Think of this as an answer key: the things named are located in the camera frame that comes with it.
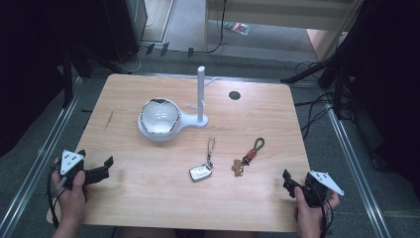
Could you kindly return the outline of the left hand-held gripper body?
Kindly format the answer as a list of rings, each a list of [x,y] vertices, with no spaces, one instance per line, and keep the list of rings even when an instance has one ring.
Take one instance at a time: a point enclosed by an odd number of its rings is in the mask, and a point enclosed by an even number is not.
[[[60,181],[56,186],[56,190],[62,188],[72,189],[75,176],[79,171],[84,170],[84,157],[84,150],[81,150],[79,153],[68,150],[62,152],[61,159],[58,162]]]

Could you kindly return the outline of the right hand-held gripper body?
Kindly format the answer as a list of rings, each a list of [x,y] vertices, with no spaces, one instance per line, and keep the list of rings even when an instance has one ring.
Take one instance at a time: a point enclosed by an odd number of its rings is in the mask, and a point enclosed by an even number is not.
[[[302,191],[310,207],[321,207],[328,190],[339,195],[345,194],[328,173],[310,171],[307,174]]]

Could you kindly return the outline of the gingerbread man keychain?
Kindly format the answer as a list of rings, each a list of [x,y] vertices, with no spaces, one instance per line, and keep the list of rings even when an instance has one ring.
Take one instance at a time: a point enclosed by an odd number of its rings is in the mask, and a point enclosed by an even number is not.
[[[250,164],[264,144],[264,138],[257,138],[254,146],[240,160],[234,160],[231,170],[234,172],[235,177],[241,177],[243,175],[244,167]]]

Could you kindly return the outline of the silver rectangular tag keychain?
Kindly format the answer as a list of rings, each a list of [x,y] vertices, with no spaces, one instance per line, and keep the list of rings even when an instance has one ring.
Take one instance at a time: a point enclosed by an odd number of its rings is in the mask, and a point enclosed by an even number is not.
[[[189,170],[190,178],[193,182],[198,182],[204,179],[208,179],[212,175],[214,164],[212,162],[212,152],[215,146],[215,137],[211,136],[207,144],[207,159],[206,163],[200,166],[194,167]]]

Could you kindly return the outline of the white key stand with tray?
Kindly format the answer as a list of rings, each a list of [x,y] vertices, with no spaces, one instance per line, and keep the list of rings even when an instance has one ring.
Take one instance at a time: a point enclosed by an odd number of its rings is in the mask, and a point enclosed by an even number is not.
[[[209,122],[209,118],[204,114],[204,88],[205,83],[205,66],[201,65],[197,68],[197,113],[188,114],[184,112],[176,103],[180,111],[180,123],[172,134],[168,136],[148,135],[140,128],[140,115],[138,118],[138,128],[140,132],[148,139],[154,142],[165,142],[174,139],[185,128],[205,128]]]

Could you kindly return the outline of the person's right hand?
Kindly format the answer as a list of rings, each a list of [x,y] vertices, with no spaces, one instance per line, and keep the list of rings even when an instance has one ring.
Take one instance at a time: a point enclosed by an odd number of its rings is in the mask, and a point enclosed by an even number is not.
[[[309,207],[300,187],[296,187],[294,192],[296,206],[293,208],[293,215],[297,221],[297,232],[298,230],[320,230],[322,233],[323,217],[340,204],[339,195],[331,191],[331,198],[325,201],[325,207],[322,209]]]

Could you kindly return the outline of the person's left hand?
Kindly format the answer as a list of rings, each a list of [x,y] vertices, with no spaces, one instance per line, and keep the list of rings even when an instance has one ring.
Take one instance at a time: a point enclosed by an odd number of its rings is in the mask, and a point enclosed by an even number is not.
[[[58,203],[61,212],[59,228],[70,227],[76,229],[81,225],[85,217],[84,182],[85,172],[79,171],[73,179],[72,189],[59,191]]]

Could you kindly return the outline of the white bowl with silver rim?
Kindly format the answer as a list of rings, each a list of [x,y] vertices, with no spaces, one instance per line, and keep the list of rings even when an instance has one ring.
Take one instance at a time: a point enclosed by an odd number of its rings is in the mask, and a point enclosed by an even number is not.
[[[148,135],[168,136],[175,131],[179,123],[180,111],[169,99],[151,99],[140,113],[140,128]]]

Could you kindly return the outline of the black metal stand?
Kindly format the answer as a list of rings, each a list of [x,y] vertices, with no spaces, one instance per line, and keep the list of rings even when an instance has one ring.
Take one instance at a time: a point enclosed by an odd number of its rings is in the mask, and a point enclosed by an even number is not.
[[[64,100],[63,100],[63,108],[66,108],[73,97],[73,84],[72,84],[72,73],[71,73],[71,58],[69,48],[66,48],[63,52],[63,91],[64,91]]]

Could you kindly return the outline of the black stand leg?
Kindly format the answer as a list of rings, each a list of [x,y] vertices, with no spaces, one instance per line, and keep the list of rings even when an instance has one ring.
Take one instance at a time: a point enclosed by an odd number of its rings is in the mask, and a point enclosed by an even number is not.
[[[290,77],[290,78],[284,78],[281,80],[282,83],[295,83],[317,71],[320,71],[321,69],[330,68],[335,63],[334,59],[326,59],[320,62],[317,62],[314,66],[309,67],[308,69]]]

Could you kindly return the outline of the black cabinet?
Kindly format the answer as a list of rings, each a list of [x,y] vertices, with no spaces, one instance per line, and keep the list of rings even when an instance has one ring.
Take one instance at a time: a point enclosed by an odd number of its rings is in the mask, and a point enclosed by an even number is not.
[[[148,19],[145,0],[103,0],[114,59],[127,61],[139,51]]]

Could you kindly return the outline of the colourful packet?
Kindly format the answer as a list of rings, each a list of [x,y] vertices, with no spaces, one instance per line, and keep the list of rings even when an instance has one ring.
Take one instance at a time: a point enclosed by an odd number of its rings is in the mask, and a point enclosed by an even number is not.
[[[251,27],[244,23],[239,22],[224,22],[223,27],[231,32],[247,36],[251,30]]]

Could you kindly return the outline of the beige wooden shelf unit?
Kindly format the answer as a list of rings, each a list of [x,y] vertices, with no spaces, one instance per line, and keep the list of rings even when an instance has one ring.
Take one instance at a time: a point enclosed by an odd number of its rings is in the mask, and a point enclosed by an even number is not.
[[[319,60],[348,32],[365,0],[227,0],[225,19],[233,22],[306,29]]]

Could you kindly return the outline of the metal floor rail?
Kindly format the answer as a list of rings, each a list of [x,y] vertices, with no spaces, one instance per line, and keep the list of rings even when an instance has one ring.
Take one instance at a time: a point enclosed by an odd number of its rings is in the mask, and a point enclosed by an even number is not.
[[[375,238],[392,238],[383,212],[368,181],[364,167],[370,160],[370,152],[358,127],[345,120],[339,120],[332,108],[328,117],[343,151],[346,163],[357,188],[364,212]]]
[[[33,156],[33,163],[25,174],[22,184],[13,196],[8,209],[0,222],[0,238],[11,238],[28,202],[31,199],[44,170],[50,164],[53,150],[61,137],[61,134],[72,115],[79,99],[79,90],[83,85],[83,79],[79,76],[72,84],[73,97],[65,108],[59,107],[56,119],[53,122],[49,134],[43,140],[43,144]]]

